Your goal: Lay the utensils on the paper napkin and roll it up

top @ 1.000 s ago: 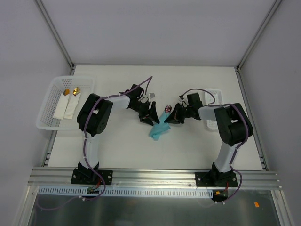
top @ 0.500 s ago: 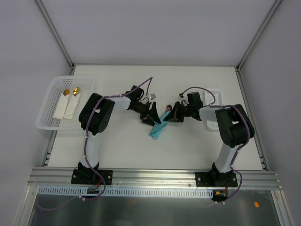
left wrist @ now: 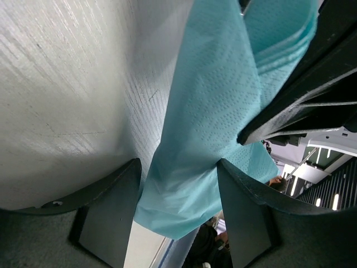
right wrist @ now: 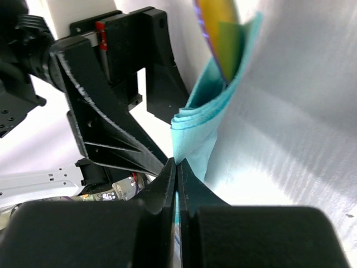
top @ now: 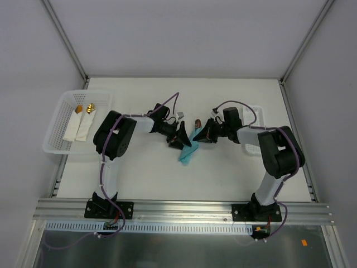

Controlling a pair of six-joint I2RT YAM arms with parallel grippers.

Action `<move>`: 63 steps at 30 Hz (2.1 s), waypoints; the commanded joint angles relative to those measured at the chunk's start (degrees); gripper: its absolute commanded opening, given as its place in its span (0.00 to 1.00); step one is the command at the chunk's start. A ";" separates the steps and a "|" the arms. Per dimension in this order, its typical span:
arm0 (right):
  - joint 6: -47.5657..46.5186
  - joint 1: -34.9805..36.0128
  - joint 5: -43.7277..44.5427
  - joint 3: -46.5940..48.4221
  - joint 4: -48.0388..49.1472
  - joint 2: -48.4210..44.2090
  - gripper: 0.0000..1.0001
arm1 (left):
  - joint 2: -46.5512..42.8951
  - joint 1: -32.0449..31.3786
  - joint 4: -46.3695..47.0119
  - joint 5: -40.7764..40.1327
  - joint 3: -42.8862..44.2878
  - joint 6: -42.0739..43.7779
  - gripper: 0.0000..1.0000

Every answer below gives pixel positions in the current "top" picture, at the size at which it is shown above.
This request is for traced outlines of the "iridescent spoon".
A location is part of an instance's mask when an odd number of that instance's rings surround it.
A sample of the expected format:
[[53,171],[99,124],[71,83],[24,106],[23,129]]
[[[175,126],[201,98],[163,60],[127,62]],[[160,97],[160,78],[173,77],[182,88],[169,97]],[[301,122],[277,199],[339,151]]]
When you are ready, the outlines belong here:
[[201,128],[201,121],[199,119],[195,120],[195,129]]

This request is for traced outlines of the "blue paper napkin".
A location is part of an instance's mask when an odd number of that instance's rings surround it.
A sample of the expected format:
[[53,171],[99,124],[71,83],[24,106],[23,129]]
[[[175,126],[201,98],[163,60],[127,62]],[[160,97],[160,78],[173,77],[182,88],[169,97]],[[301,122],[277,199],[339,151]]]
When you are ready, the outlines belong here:
[[197,141],[194,141],[194,137],[202,130],[201,127],[196,128],[192,131],[191,135],[189,136],[189,140],[191,142],[191,147],[189,146],[184,146],[181,154],[178,158],[178,161],[183,164],[183,166],[188,166],[193,154],[199,149],[199,143]]

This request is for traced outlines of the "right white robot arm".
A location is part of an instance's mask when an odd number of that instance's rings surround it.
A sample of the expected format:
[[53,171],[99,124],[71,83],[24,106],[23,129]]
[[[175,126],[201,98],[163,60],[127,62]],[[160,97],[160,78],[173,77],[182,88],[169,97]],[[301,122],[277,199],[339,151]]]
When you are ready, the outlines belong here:
[[305,157],[294,134],[288,126],[264,128],[243,125],[238,109],[223,109],[224,120],[207,120],[194,141],[217,143],[219,137],[226,137],[236,144],[249,144],[260,148],[263,166],[266,170],[262,182],[245,204],[232,204],[234,222],[281,222],[281,205],[277,196],[284,182],[296,175],[305,164]]

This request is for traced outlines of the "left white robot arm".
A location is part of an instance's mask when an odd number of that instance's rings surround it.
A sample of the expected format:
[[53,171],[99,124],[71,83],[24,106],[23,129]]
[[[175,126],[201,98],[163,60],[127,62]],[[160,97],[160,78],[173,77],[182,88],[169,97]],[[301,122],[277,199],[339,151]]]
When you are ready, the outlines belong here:
[[145,115],[122,115],[110,111],[94,135],[93,143],[100,155],[99,186],[87,201],[84,213],[89,219],[132,219],[134,203],[118,201],[117,177],[120,158],[137,133],[159,133],[168,146],[182,150],[192,147],[183,121],[167,122],[170,109],[157,103]]

